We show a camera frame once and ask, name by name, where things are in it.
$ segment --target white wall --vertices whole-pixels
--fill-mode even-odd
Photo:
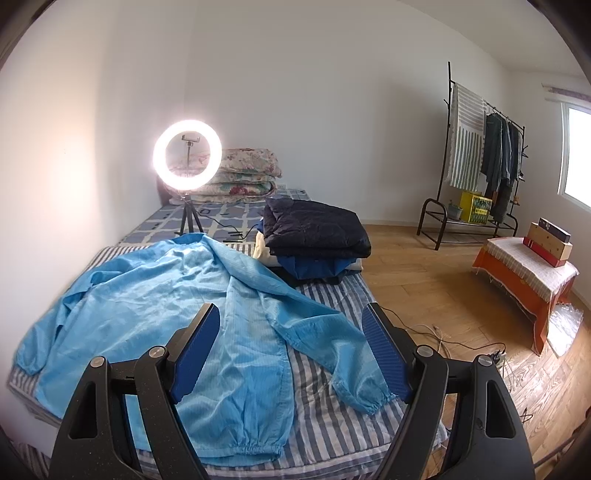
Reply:
[[[521,206],[516,210],[519,233],[527,234],[531,222],[540,217],[560,225],[572,235],[570,261],[579,269],[576,293],[591,305],[591,213],[558,194],[562,164],[562,112],[556,102],[544,99],[542,82],[591,95],[584,79],[544,73],[514,73],[512,109],[515,120],[525,125],[529,145],[522,170],[525,182],[519,187]]]
[[[457,81],[507,105],[490,55],[405,4],[200,1],[186,111],[227,147],[272,149],[282,183],[316,200],[418,222],[437,193],[448,60]]]
[[[183,116],[194,9],[60,0],[0,70],[0,423],[46,453],[54,429],[4,387],[12,355],[94,254],[159,207],[150,152]]]

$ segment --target ring light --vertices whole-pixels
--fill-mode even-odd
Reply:
[[[194,177],[179,177],[168,169],[166,165],[166,148],[170,141],[182,132],[201,134],[209,144],[209,163],[205,170]],[[222,161],[222,143],[209,125],[198,120],[183,120],[168,127],[154,145],[152,162],[156,173],[164,183],[181,192],[196,190],[213,178]]]

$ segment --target striped towel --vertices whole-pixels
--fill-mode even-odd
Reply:
[[[452,96],[447,181],[452,187],[475,191],[484,154],[486,103],[459,83]]]

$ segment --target red box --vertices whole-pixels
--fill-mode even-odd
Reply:
[[[523,244],[530,250],[541,256],[553,267],[562,267],[566,263],[566,260],[558,260],[558,258],[552,255],[550,252],[548,252],[546,249],[542,248],[540,245],[535,243],[533,240],[530,240],[526,236],[523,238]]]

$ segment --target yellow box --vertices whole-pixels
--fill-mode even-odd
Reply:
[[[460,218],[466,223],[484,225],[488,222],[491,206],[491,199],[481,197],[474,192],[463,191],[460,199],[460,207],[462,208]]]

